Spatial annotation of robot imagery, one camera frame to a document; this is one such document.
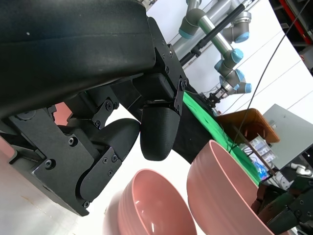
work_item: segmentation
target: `black cloth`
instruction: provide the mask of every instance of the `black cloth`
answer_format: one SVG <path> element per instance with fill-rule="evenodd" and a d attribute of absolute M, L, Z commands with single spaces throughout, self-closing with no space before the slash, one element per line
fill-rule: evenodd
<path fill-rule="evenodd" d="M 134 88 L 131 81 L 121 82 L 111 85 L 116 97 L 136 119 L 141 121 L 141 107 L 144 99 Z M 187 91 L 197 93 L 189 84 Z M 198 102 L 212 117 L 212 110 L 205 104 L 204 99 L 198 94 L 189 93 L 189 95 Z M 192 163 L 202 148 L 213 139 L 211 134 L 202 126 L 198 119 L 192 114 L 188 107 L 183 104 L 182 115 L 180 118 L 177 136 L 174 142 L 173 150 L 180 154 L 186 161 Z"/>

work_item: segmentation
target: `gray pipe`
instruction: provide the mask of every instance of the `gray pipe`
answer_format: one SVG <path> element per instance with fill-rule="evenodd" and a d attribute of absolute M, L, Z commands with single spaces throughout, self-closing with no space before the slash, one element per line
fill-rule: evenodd
<path fill-rule="evenodd" d="M 187 12 L 198 8 L 202 2 L 202 0 L 186 0 L 187 4 L 188 4 L 188 8 L 187 8 Z"/>
<path fill-rule="evenodd" d="M 210 19 L 205 15 L 200 18 L 199 20 L 199 26 L 200 28 L 208 34 L 211 32 L 215 26 L 210 21 Z M 212 43 L 217 48 L 217 50 L 224 56 L 228 51 L 232 51 L 233 47 L 228 43 L 228 41 L 223 37 L 221 33 L 218 33 L 213 39 Z"/>

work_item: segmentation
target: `black cable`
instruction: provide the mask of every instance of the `black cable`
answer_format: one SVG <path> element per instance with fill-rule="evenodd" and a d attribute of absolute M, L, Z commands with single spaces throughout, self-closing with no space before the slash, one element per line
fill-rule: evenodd
<path fill-rule="evenodd" d="M 289 28 L 288 28 L 288 30 L 286 31 L 285 35 L 284 35 L 283 38 L 280 40 L 280 42 L 279 42 L 279 44 L 277 45 L 277 47 L 276 47 L 276 49 L 275 49 L 273 55 L 272 55 L 271 58 L 269 59 L 268 64 L 266 65 L 266 67 L 265 67 L 265 69 L 264 69 L 264 71 L 263 71 L 263 73 L 262 73 L 262 75 L 261 75 L 261 78 L 260 78 L 260 80 L 259 80 L 259 82 L 258 82 L 258 85 L 256 86 L 256 88 L 255 88 L 255 90 L 254 90 L 254 93 L 253 93 L 253 95 L 252 95 L 252 98 L 251 98 L 251 100 L 250 100 L 250 103 L 249 103 L 249 105 L 248 105 L 248 108 L 247 108 L 247 110 L 246 110 L 244 119 L 242 120 L 242 122 L 241 122 L 241 124 L 240 124 L 240 126 L 239 126 L 239 129 L 238 129 L 238 131 L 237 131 L 236 137 L 235 137 L 235 139 L 234 139 L 234 142 L 233 142 L 233 144 L 232 144 L 232 146 L 231 146 L 229 152 L 231 152 L 231 150 L 233 149 L 233 146 L 234 146 L 234 144 L 235 144 L 235 142 L 236 142 L 236 140 L 237 140 L 238 134 L 239 134 L 239 132 L 240 132 L 240 130 L 241 130 L 241 128 L 242 128 L 242 125 L 244 124 L 245 119 L 246 119 L 246 117 L 247 117 L 247 115 L 248 115 L 248 111 L 249 111 L 250 105 L 251 105 L 251 103 L 252 103 L 252 100 L 253 100 L 253 98 L 254 98 L 254 96 L 255 96 L 255 94 L 256 94 L 256 91 L 258 90 L 258 87 L 259 87 L 259 85 L 260 85 L 260 83 L 261 83 L 261 81 L 262 81 L 262 78 L 263 78 L 263 76 L 264 76 L 264 74 L 265 74 L 265 72 L 266 72 L 266 70 L 267 70 L 267 68 L 268 68 L 268 66 L 269 66 L 269 64 L 270 64 L 270 62 L 272 61 L 272 59 L 273 59 L 273 57 L 274 57 L 276 51 L 278 50 L 279 46 L 280 46 L 281 43 L 283 42 L 284 38 L 285 38 L 286 35 L 289 33 L 290 29 L 292 28 L 292 26 L 294 25 L 294 23 L 297 21 L 297 19 L 299 18 L 299 16 L 300 16 L 301 13 L 303 12 L 304 8 L 309 4 L 309 2 L 310 2 L 310 0 L 307 0 L 307 2 L 304 4 L 304 6 L 303 6 L 302 9 L 300 10 L 299 14 L 297 15 L 297 17 L 293 20 L 293 22 L 292 22 L 291 25 L 289 26 Z"/>

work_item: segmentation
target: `wire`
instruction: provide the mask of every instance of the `wire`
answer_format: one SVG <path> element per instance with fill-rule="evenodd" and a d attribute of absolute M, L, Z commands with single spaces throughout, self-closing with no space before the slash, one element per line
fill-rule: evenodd
<path fill-rule="evenodd" d="M 223 126 L 222 126 L 222 125 L 221 125 L 221 128 L 223 129 L 223 138 L 225 139 L 225 130 L 224 130 L 224 128 L 223 128 Z M 228 141 L 228 140 L 226 140 L 226 142 L 227 142 L 227 148 L 226 148 L 226 151 L 228 151 L 229 141 Z"/>
<path fill-rule="evenodd" d="M 243 96 L 244 96 L 244 94 L 242 94 L 238 99 L 236 99 L 236 101 L 235 101 L 228 109 L 226 109 L 226 110 L 222 113 L 222 115 L 223 115 L 224 113 L 226 113 L 231 107 L 233 107 L 234 104 L 235 104 L 241 97 L 243 97 Z"/>
<path fill-rule="evenodd" d="M 244 124 L 245 119 L 246 119 L 246 117 L 247 117 L 247 115 L 248 115 L 249 108 L 250 108 L 250 106 L 251 106 L 252 100 L 253 100 L 253 98 L 254 98 L 254 96 L 255 96 L 255 94 L 256 94 L 256 91 L 258 90 L 258 87 L 259 87 L 259 85 L 260 85 L 260 83 L 261 83 L 261 81 L 262 81 L 262 78 L 263 78 L 263 76 L 264 76 L 264 74 L 265 74 L 265 72 L 266 72 L 266 70 L 267 70 L 267 68 L 268 68 L 268 66 L 269 66 L 269 64 L 270 64 L 270 62 L 272 61 L 272 59 L 273 59 L 275 53 L 277 52 L 277 50 L 278 50 L 279 46 L 281 45 L 281 43 L 283 42 L 284 38 L 285 38 L 286 35 L 289 33 L 290 29 L 292 28 L 292 26 L 294 25 L 294 23 L 297 21 L 297 19 L 299 18 L 299 16 L 300 16 L 301 13 L 303 12 L 304 8 L 309 4 L 309 2 L 310 2 L 310 0 L 307 0 L 307 2 L 304 4 L 304 6 L 303 6 L 302 9 L 300 10 L 299 14 L 296 16 L 296 18 L 293 20 L 293 22 L 291 23 L 290 27 L 289 27 L 288 30 L 286 31 L 285 35 L 284 35 L 283 38 L 280 40 L 280 42 L 279 42 L 279 44 L 277 45 L 277 47 L 276 47 L 276 49 L 275 49 L 273 55 L 270 57 L 270 59 L 269 59 L 269 61 L 268 61 L 268 64 L 266 65 L 266 67 L 265 67 L 265 69 L 264 69 L 264 71 L 263 71 L 263 73 L 262 73 L 262 75 L 261 75 L 261 78 L 260 78 L 260 80 L 259 80 L 259 82 L 258 82 L 258 85 L 256 86 L 256 88 L 255 88 L 255 90 L 254 90 L 254 93 L 253 93 L 253 95 L 252 95 L 252 98 L 251 98 L 251 100 L 250 100 L 250 103 L 249 103 L 249 105 L 248 105 L 248 108 L 247 108 L 247 110 L 246 110 L 246 114 L 245 114 L 244 119 L 242 120 L 242 122 L 241 122 L 241 124 L 240 124 L 240 126 L 239 126 L 239 129 L 238 129 L 238 131 L 237 131 L 237 134 L 236 134 L 236 137 L 235 137 L 235 139 L 234 139 L 234 142 L 233 142 L 233 144 L 232 144 L 232 146 L 231 146 L 231 148 L 230 148 L 230 151 L 231 151 L 231 150 L 233 149 L 233 147 L 234 147 L 234 144 L 235 144 L 235 142 L 236 142 L 236 140 L 237 140 L 237 138 L 238 138 L 238 134 L 239 134 L 239 132 L 240 132 L 240 130 L 241 130 L 241 128 L 242 128 L 242 125 Z"/>
<path fill-rule="evenodd" d="M 201 93 L 203 93 L 203 94 L 207 94 L 207 93 L 209 93 L 209 92 L 211 92 L 211 91 L 214 91 L 214 90 L 217 90 L 218 88 L 216 88 L 216 86 L 214 87 L 214 88 L 212 88 L 211 90 L 209 90 L 209 91 L 207 91 L 207 92 L 201 92 Z M 187 90 L 185 90 L 186 92 L 188 92 L 188 93 L 191 93 L 191 94 L 201 94 L 201 93 L 194 93 L 194 92 L 190 92 L 190 91 L 187 91 Z"/>

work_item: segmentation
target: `metal rod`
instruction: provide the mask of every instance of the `metal rod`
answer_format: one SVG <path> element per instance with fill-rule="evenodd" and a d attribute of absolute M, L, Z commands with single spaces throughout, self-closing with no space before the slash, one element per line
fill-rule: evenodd
<path fill-rule="evenodd" d="M 207 16 L 203 16 L 199 20 L 199 26 L 206 34 L 209 34 L 215 28 L 214 24 Z M 226 54 L 226 52 L 228 52 L 229 50 L 233 50 L 232 46 L 228 43 L 228 41 L 221 33 L 218 33 L 212 39 L 212 43 L 222 55 Z"/>
<path fill-rule="evenodd" d="M 188 0 L 187 12 L 192 9 L 198 8 L 199 5 L 200 5 L 200 0 Z"/>
<path fill-rule="evenodd" d="M 236 126 L 232 125 L 234 130 L 238 133 L 238 136 L 245 142 L 246 145 L 254 152 L 254 154 L 260 159 L 260 161 L 267 167 L 267 169 L 271 172 L 272 175 L 276 175 L 275 171 L 270 168 L 268 163 L 262 158 L 262 156 L 258 153 L 258 151 L 250 144 L 250 142 L 245 138 L 245 136 L 237 129 Z"/>

